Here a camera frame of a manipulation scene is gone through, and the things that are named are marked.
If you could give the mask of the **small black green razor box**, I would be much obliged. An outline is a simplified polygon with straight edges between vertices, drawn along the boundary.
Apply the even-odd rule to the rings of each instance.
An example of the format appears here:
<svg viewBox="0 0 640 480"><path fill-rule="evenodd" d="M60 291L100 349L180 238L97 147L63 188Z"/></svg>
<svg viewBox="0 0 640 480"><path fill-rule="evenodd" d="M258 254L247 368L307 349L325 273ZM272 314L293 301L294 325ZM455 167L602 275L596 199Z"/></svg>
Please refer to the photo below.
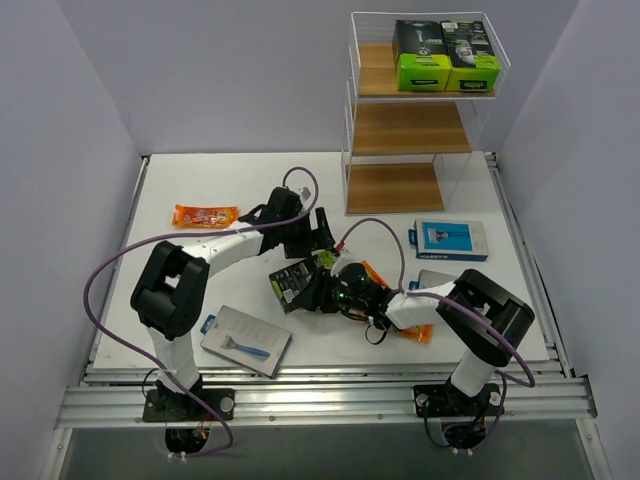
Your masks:
<svg viewBox="0 0 640 480"><path fill-rule="evenodd" d="M336 254L322 250L268 275L272 290L285 314L298 309L294 299L309 285L316 270L331 269Z"/></svg>

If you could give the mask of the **black green razor pack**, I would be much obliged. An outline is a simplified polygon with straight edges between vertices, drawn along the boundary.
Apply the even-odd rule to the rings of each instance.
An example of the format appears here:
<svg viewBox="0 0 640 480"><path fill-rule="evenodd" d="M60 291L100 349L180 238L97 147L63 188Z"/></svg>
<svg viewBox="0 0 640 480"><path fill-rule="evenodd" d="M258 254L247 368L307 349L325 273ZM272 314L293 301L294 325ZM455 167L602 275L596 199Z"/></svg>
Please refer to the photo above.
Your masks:
<svg viewBox="0 0 640 480"><path fill-rule="evenodd" d="M451 72L441 26L435 21L397 20L392 51L397 89L443 92Z"/></svg>

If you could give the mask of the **tall green black razor box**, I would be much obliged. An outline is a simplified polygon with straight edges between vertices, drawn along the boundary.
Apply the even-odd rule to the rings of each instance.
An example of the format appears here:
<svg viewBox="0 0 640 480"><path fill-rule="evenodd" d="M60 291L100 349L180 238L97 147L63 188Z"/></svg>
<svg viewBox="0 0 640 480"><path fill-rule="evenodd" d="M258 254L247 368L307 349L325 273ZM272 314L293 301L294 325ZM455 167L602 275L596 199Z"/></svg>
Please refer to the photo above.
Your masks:
<svg viewBox="0 0 640 480"><path fill-rule="evenodd" d="M440 22L451 70L446 92L490 93L501 72L489 35L481 20Z"/></svg>

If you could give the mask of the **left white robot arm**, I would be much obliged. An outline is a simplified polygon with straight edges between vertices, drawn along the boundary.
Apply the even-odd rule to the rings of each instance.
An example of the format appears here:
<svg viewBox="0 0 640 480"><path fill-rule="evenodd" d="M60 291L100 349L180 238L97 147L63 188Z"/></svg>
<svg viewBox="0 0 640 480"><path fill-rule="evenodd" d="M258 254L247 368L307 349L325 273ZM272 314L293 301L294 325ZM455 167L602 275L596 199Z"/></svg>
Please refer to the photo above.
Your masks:
<svg viewBox="0 0 640 480"><path fill-rule="evenodd" d="M202 377L195 365L191 330L200 317L208 280L278 246L289 259L332 248L335 240L325 209L313 211L315 226L303 211L301 195L276 187L267 202L238 217L211 240L188 246L163 240L153 248L130 305L163 364L157 390L166 396L166 408L177 418L194 417L202 405Z"/></svg>

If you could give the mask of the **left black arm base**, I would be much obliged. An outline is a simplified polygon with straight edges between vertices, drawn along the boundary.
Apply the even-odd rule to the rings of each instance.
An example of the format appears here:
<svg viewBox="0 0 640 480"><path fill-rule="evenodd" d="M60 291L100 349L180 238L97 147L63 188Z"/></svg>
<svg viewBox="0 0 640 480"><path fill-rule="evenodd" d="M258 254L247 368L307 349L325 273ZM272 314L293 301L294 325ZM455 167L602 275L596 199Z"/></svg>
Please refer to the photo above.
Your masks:
<svg viewBox="0 0 640 480"><path fill-rule="evenodd" d="M223 420L234 418L236 391L229 388L197 390L196 396ZM146 393L142 421L147 423L175 423L212 420L214 416L184 393L156 387Z"/></svg>

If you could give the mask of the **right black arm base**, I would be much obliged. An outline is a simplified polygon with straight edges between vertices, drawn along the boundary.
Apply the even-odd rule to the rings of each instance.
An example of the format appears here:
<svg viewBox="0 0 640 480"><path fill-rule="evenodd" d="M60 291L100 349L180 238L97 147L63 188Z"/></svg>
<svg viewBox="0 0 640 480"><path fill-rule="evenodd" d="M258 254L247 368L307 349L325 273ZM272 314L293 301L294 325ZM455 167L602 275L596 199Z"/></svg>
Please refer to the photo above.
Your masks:
<svg viewBox="0 0 640 480"><path fill-rule="evenodd" d="M421 417L483 417L495 416L501 411L501 390L493 383L484 385L473 397L461 393L449 382L414 385L412 393L415 413Z"/></svg>

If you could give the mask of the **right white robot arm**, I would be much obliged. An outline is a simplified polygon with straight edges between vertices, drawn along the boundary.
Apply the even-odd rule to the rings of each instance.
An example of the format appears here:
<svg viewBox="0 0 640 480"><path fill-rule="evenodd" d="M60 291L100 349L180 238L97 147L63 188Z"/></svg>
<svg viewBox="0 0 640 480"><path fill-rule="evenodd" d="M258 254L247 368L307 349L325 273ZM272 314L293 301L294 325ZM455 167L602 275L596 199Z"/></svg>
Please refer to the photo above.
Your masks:
<svg viewBox="0 0 640 480"><path fill-rule="evenodd" d="M455 412L469 411L499 368L522 362L517 348L533 324L531 307L474 269L437 287L392 289L362 262L341 269L320 268L308 284L284 299L297 309L340 313L382 330L407 330L440 318L466 346L444 388Z"/></svg>

